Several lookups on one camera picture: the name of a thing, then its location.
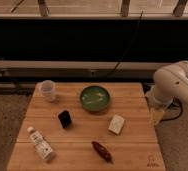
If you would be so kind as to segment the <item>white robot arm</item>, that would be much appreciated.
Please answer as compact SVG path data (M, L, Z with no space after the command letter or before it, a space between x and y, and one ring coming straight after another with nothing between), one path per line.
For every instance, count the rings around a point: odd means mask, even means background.
M188 105L188 61L180 61L157 69L153 80L154 85L145 93L145 97L151 122L157 125L174 98Z

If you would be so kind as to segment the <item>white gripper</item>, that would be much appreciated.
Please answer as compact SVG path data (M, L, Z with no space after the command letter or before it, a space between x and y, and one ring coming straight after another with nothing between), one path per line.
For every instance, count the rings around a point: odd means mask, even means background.
M157 86L152 86L145 93L148 105L151 108L151 121L156 126L163 118L165 111L159 108L167 108L172 103L172 98L162 92Z

